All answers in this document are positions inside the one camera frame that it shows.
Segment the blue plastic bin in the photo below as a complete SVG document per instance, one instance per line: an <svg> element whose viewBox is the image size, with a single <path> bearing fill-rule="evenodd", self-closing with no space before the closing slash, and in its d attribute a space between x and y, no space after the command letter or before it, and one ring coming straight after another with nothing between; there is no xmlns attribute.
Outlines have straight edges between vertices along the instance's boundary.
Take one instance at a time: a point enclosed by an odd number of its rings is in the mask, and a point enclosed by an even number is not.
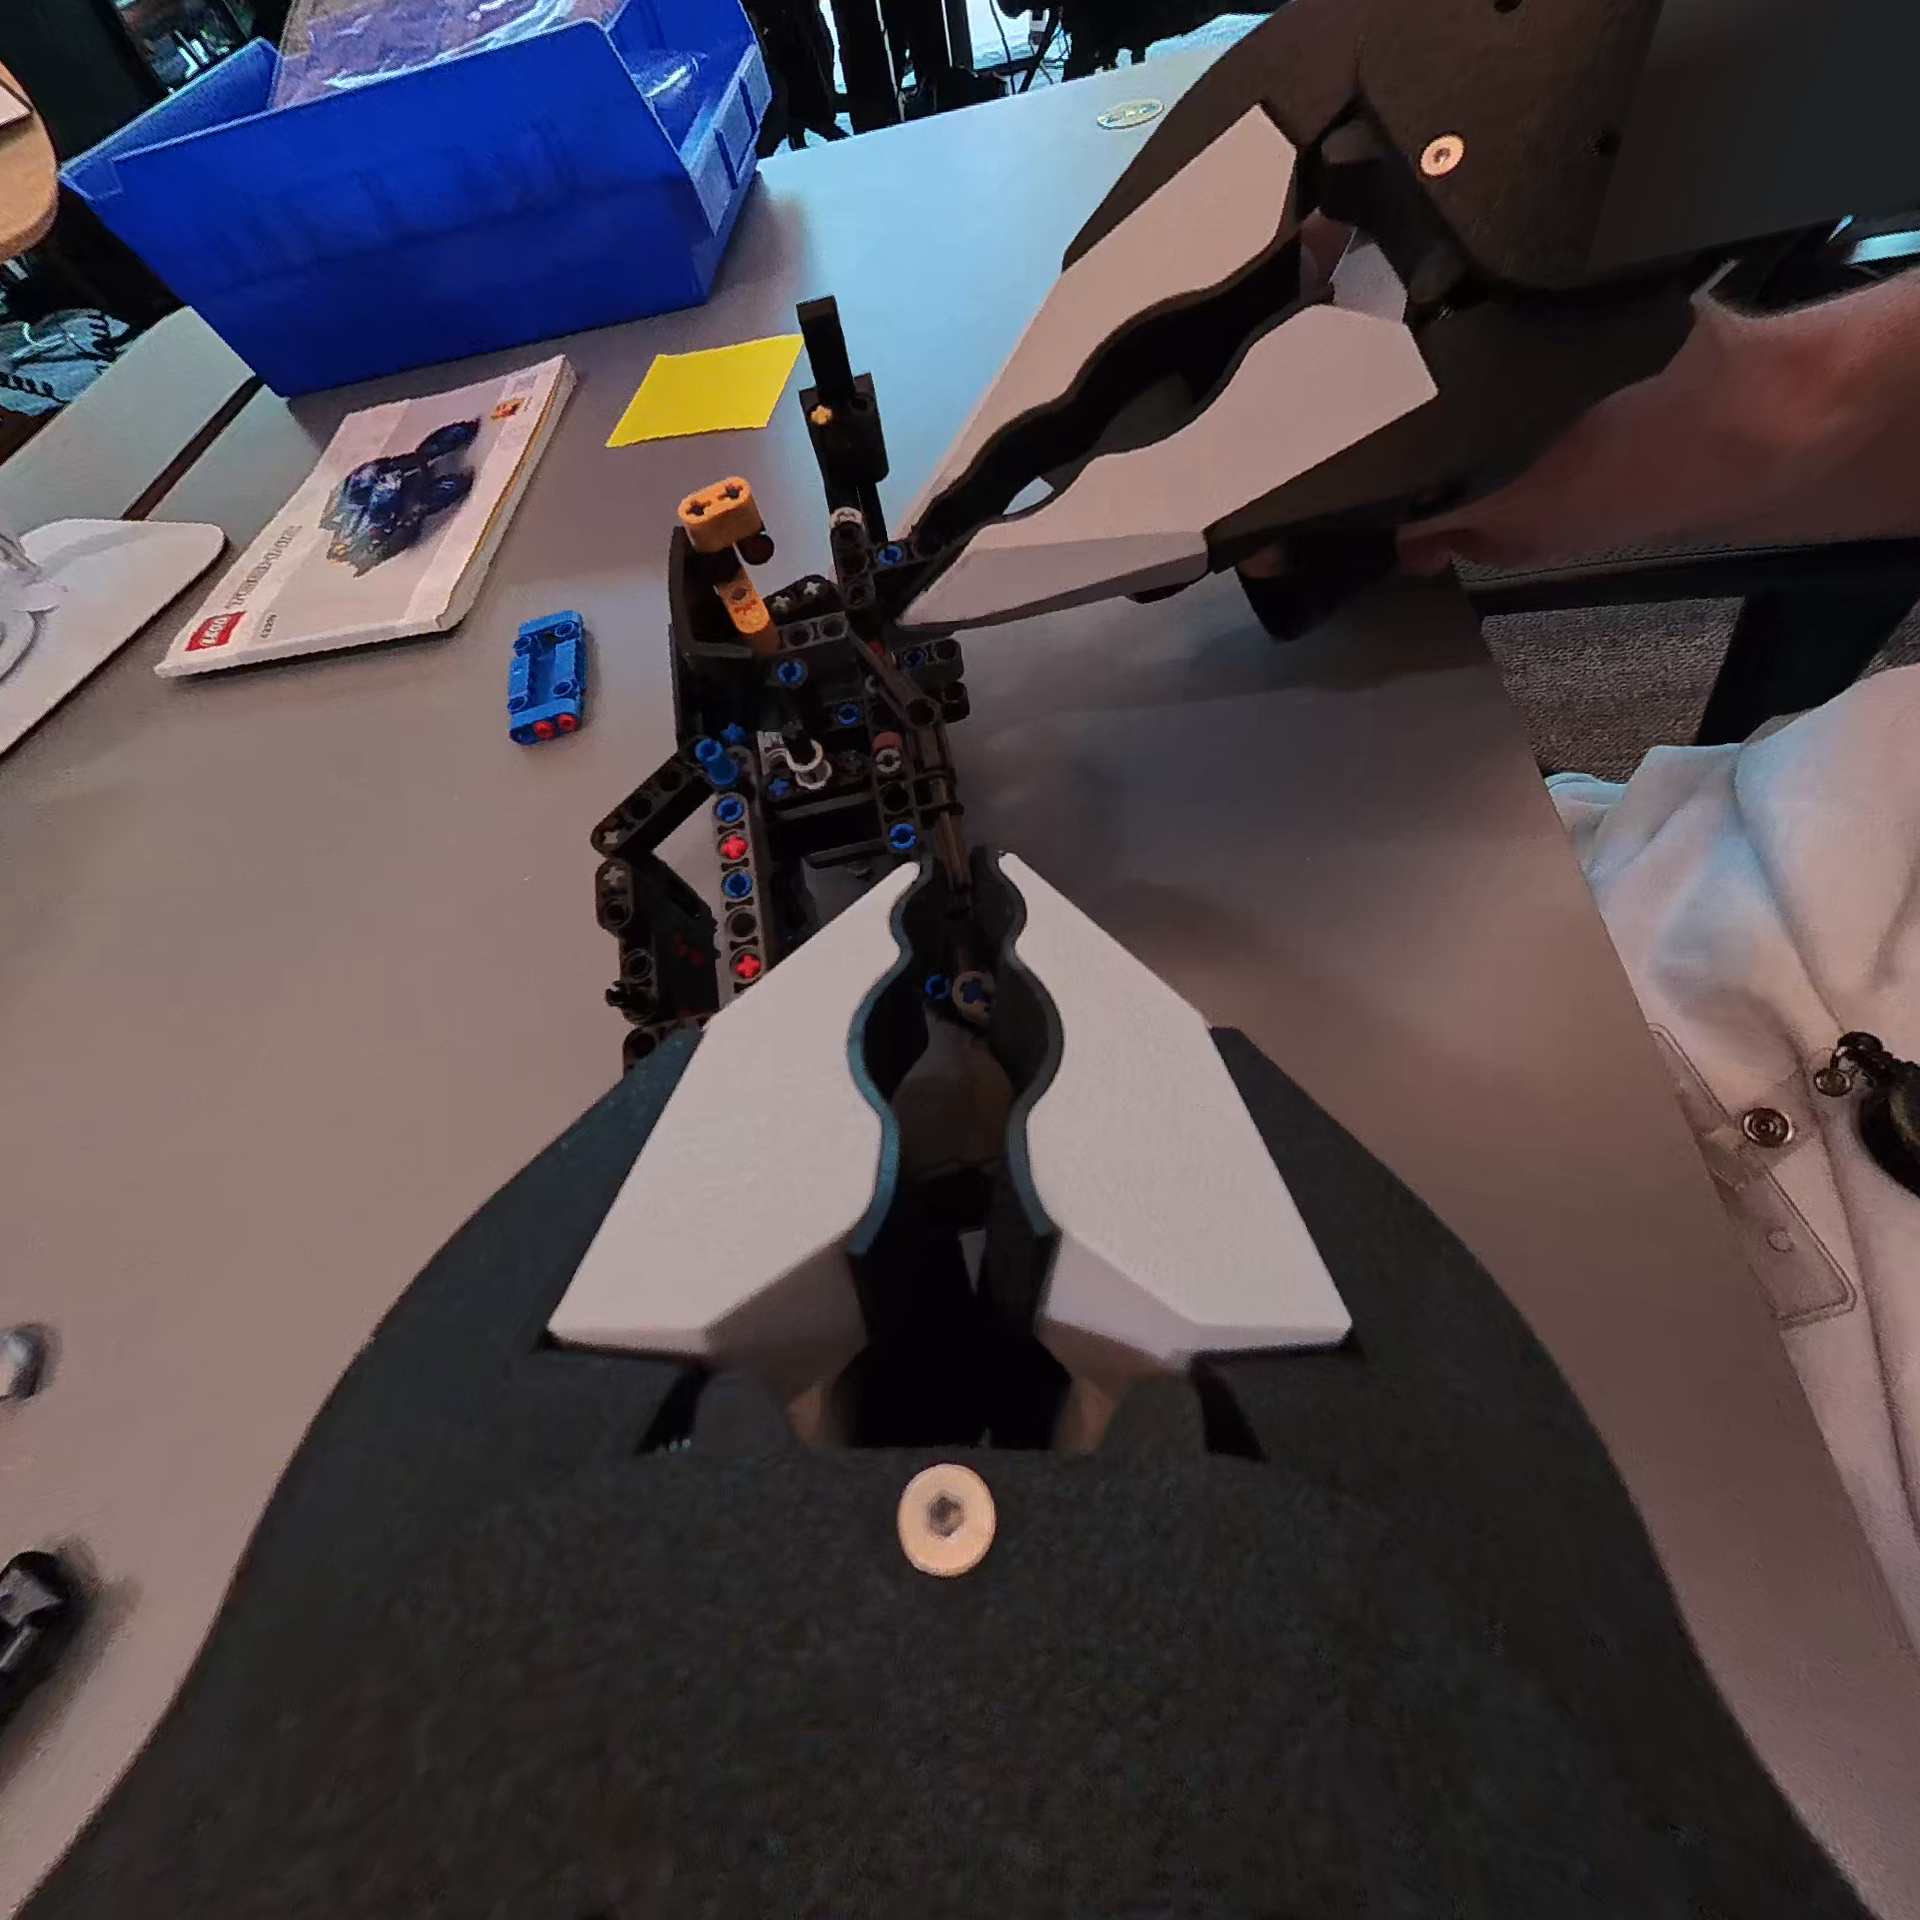
<svg viewBox="0 0 1920 1920"><path fill-rule="evenodd" d="M59 183L283 399L707 300L772 87L739 4L624 4L276 108L266 41Z"/></svg>

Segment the clear plastic bag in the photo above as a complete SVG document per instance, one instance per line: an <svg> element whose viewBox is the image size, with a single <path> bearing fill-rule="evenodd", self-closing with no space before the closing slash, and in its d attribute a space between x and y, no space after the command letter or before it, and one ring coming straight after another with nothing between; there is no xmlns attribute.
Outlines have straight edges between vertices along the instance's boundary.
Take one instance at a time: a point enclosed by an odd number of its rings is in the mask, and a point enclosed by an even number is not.
<svg viewBox="0 0 1920 1920"><path fill-rule="evenodd" d="M295 3L270 108L286 111L490 54L567 27L611 27L624 3Z"/></svg>

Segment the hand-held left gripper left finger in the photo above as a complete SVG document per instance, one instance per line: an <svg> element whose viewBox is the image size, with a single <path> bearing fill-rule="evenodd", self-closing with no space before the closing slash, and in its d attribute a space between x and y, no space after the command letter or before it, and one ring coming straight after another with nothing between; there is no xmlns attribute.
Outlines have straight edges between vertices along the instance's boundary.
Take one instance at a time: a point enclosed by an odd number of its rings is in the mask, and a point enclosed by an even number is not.
<svg viewBox="0 0 1920 1920"><path fill-rule="evenodd" d="M772 1389L827 1381L864 1347L847 1242L883 1130L851 1023L899 961L892 917L916 881L878 878L707 1023L548 1320L556 1344Z"/></svg>

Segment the blue lego piece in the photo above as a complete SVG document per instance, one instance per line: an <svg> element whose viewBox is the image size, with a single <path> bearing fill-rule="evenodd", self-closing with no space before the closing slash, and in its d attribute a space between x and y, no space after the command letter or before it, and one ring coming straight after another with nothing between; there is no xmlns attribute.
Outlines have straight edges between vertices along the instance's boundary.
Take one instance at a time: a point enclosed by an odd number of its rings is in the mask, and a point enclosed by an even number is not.
<svg viewBox="0 0 1920 1920"><path fill-rule="evenodd" d="M508 662L506 727L519 748L580 732L590 686L583 620L560 611L519 625Z"/></svg>

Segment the lego instruction booklet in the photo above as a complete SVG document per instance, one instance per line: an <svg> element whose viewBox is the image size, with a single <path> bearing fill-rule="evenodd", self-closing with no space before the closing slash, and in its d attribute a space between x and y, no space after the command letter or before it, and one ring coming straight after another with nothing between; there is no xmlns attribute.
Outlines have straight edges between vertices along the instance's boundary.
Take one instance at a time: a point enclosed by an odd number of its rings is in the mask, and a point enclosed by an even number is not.
<svg viewBox="0 0 1920 1920"><path fill-rule="evenodd" d="M558 354L341 421L317 466L155 660L162 681L453 631L563 416Z"/></svg>

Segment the black lego chassis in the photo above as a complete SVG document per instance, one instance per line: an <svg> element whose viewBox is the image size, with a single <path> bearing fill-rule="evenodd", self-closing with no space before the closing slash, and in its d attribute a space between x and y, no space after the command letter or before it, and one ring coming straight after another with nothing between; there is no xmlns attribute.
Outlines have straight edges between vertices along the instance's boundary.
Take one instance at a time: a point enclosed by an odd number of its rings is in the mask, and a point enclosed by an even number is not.
<svg viewBox="0 0 1920 1920"><path fill-rule="evenodd" d="M594 917L617 948L606 1002L621 1068L702 1028L820 926L810 881L904 862L939 874L916 934L923 1001L983 1031L995 965L948 728L969 715L959 646L906 637L929 567L893 540L873 381L854 373L838 303L795 306L814 375L799 393L827 507L827 572L757 588L773 559L752 485L727 476L678 504L665 554L673 750L590 833Z"/></svg>

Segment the black table leg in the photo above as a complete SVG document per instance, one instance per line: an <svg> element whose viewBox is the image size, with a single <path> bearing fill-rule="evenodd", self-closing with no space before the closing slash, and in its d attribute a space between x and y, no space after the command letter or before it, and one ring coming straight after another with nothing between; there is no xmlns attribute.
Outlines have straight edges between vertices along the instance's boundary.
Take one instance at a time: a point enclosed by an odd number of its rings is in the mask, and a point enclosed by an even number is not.
<svg viewBox="0 0 1920 1920"><path fill-rule="evenodd" d="M1898 632L1914 601L1911 586L1803 586L1749 595L1692 743L1699 748L1737 745L1772 719L1835 699Z"/></svg>

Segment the white pad with clear object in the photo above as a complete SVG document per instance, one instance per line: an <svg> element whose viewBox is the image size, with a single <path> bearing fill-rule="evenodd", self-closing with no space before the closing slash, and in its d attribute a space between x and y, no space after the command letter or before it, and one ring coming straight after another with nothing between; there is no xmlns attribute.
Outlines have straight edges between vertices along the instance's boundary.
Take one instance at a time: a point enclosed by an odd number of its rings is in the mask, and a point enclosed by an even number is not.
<svg viewBox="0 0 1920 1920"><path fill-rule="evenodd" d="M2 529L2 755L227 551L211 525L64 519Z"/></svg>

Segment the yellow sticky note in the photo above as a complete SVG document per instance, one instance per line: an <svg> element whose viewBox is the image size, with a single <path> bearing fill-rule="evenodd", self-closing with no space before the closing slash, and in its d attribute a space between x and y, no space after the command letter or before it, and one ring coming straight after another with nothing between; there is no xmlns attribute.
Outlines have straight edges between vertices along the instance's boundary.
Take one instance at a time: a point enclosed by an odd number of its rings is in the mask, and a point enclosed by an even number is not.
<svg viewBox="0 0 1920 1920"><path fill-rule="evenodd" d="M804 337L659 353L613 423L606 447L762 430L786 395Z"/></svg>

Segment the black badge reel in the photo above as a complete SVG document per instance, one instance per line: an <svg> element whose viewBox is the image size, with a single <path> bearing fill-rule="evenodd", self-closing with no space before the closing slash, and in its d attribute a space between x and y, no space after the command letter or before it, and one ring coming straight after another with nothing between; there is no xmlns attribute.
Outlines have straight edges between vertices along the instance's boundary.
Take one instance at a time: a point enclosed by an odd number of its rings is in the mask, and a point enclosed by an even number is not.
<svg viewBox="0 0 1920 1920"><path fill-rule="evenodd" d="M1811 1072L1811 1090L1849 1101L1867 1158L1918 1197L1918 1065L1891 1052L1875 1034L1849 1031Z"/></svg>

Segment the wooden board edge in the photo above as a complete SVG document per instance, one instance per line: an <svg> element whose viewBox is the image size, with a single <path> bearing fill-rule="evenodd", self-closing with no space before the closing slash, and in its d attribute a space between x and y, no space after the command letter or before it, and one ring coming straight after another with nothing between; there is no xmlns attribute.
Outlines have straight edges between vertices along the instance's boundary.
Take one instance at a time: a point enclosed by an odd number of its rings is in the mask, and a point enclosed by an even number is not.
<svg viewBox="0 0 1920 1920"><path fill-rule="evenodd" d="M59 162L33 100L2 65L2 243L3 262L32 252L54 229Z"/></svg>

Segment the black lego piece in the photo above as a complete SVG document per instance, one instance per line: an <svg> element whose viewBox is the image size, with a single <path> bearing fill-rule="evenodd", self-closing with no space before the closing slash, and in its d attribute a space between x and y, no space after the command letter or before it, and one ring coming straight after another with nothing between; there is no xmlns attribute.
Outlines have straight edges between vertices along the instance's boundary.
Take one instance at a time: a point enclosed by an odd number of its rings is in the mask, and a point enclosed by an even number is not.
<svg viewBox="0 0 1920 1920"><path fill-rule="evenodd" d="M47 1680L84 1619L84 1585L55 1550L28 1548L2 1568L2 1729Z"/></svg>

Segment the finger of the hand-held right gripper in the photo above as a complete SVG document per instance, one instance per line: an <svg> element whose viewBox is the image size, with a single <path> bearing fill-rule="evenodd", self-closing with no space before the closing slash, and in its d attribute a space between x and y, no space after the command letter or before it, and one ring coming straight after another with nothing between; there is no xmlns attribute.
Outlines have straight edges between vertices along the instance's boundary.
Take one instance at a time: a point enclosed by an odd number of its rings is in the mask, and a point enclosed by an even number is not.
<svg viewBox="0 0 1920 1920"><path fill-rule="evenodd" d="M899 625L953 632L1183 586L1207 572L1214 527L1433 397L1406 324L1307 306L1180 430L1096 456L1041 507L974 532Z"/></svg>
<svg viewBox="0 0 1920 1920"><path fill-rule="evenodd" d="M1120 421L1142 432L1169 381L1195 400L1298 303L1295 160L1271 115L1248 108L1062 269L907 515L923 551L1068 476Z"/></svg>

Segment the person's white shirt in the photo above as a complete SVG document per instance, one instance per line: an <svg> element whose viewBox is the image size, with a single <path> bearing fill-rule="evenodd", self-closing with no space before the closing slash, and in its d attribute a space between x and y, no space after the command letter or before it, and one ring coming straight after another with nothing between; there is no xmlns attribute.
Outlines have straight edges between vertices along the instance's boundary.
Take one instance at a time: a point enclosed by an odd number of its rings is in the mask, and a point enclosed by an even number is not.
<svg viewBox="0 0 1920 1920"><path fill-rule="evenodd" d="M1852 1032L1916 1063L1918 670L1546 788L1914 1640L1918 1203L1811 1075Z"/></svg>

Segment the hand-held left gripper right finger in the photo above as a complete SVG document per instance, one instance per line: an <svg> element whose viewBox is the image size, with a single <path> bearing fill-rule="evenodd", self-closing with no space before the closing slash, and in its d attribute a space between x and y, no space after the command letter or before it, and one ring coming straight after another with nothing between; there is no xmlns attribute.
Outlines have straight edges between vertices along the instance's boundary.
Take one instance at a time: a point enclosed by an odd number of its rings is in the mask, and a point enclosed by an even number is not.
<svg viewBox="0 0 1920 1920"><path fill-rule="evenodd" d="M1037 1338L1102 1384L1342 1344L1351 1316L1207 1023L1022 858L1000 868L1063 1041L1024 1125L1059 1241Z"/></svg>

